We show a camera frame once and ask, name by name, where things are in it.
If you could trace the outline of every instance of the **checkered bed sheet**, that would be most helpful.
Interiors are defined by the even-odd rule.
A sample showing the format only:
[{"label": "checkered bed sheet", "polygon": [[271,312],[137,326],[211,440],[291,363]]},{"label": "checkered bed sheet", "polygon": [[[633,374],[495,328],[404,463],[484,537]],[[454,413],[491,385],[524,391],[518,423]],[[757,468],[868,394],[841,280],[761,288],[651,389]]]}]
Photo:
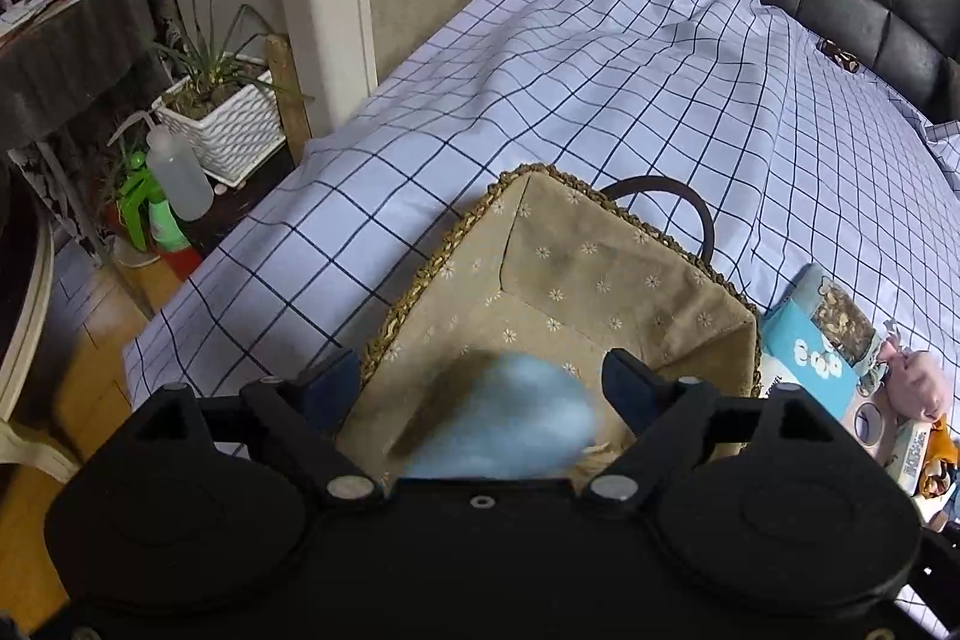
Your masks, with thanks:
[{"label": "checkered bed sheet", "polygon": [[[960,203],[923,118],[814,44],[758,0],[472,1],[311,143],[128,346],[133,404],[176,380],[231,394],[361,348],[488,184],[533,161],[595,188],[688,182],[712,208],[714,266],[761,310],[815,259],[955,381]],[[622,203],[699,248],[690,205]]]}]

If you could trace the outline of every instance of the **white planter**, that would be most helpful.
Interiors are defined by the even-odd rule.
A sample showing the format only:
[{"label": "white planter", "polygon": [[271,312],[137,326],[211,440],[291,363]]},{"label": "white planter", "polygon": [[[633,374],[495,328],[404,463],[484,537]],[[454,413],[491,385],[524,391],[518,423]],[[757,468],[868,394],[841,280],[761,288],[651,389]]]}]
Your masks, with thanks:
[{"label": "white planter", "polygon": [[[240,57],[251,63],[263,63]],[[264,71],[260,79],[270,82],[270,70]],[[186,81],[184,77],[163,95],[176,92]],[[232,188],[245,180],[286,140],[280,110],[277,110],[277,97],[272,91],[256,85],[238,90],[199,121],[168,109],[163,105],[163,97],[157,97],[152,109],[171,129],[186,135],[208,175]]]}]

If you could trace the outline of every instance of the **light blue object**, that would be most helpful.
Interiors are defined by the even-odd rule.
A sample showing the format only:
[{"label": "light blue object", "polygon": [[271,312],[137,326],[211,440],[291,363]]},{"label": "light blue object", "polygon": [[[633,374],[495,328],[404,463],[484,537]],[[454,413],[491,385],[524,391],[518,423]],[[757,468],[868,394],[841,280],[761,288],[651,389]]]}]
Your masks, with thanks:
[{"label": "light blue object", "polygon": [[760,324],[760,344],[765,386],[768,381],[799,383],[830,415],[843,418],[859,379],[792,299]]},{"label": "light blue object", "polygon": [[498,357],[452,417],[407,462],[404,477],[525,480],[556,475],[596,439],[587,389],[533,356]]}]

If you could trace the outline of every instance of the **table leg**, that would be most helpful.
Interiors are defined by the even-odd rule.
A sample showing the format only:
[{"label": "table leg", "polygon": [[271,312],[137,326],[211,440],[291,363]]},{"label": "table leg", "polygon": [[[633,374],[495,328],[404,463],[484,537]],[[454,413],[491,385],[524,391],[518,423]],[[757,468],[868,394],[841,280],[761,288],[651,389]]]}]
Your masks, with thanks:
[{"label": "table leg", "polygon": [[0,464],[23,464],[47,473],[54,480],[67,482],[80,464],[51,444],[50,438],[31,429],[0,420]]},{"label": "table leg", "polygon": [[83,199],[80,198],[80,194],[77,193],[77,189],[74,188],[73,183],[70,182],[70,178],[67,177],[64,167],[61,167],[61,163],[56,157],[53,148],[51,148],[49,143],[46,142],[37,142],[37,148],[40,150],[40,155],[43,156],[43,160],[45,160],[47,165],[50,167],[50,170],[59,186],[61,189],[64,189],[66,199],[70,202],[70,206],[73,208],[74,215],[77,217],[77,223],[80,225],[80,231],[83,232],[83,235],[89,239],[90,244],[93,245],[93,249],[96,250],[98,258],[101,262],[103,262],[104,268],[106,268],[107,271],[112,274],[117,284],[131,298],[133,304],[136,304],[139,311],[144,314],[146,319],[152,319],[155,314],[154,308],[151,307],[150,302],[147,301],[147,298],[145,295],[143,295],[143,292],[138,290],[136,287],[133,287],[130,281],[123,276],[123,273],[120,271],[120,269],[117,268],[116,263],[113,262],[113,258],[109,254],[109,250],[107,250],[104,242],[102,239],[100,239],[100,234],[93,225],[93,220],[90,218],[88,213],[86,213],[86,206],[83,203]]}]

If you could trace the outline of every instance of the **soil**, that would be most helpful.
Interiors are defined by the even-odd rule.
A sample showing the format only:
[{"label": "soil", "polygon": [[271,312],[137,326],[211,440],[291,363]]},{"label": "soil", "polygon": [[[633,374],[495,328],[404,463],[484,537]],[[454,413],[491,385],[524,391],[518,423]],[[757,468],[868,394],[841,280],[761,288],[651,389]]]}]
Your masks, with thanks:
[{"label": "soil", "polygon": [[[258,77],[263,73],[264,68],[266,67],[259,64],[244,64],[243,72],[248,77]],[[246,85],[232,82],[220,85],[214,88],[213,92],[210,92],[210,95],[201,97],[197,94],[193,84],[187,82],[186,85],[178,91],[172,94],[166,94],[163,97],[163,104],[168,109],[179,112],[179,114],[191,119],[191,121],[201,121],[205,116],[209,115],[213,110],[227,101],[235,92],[240,92],[246,87]]]}]

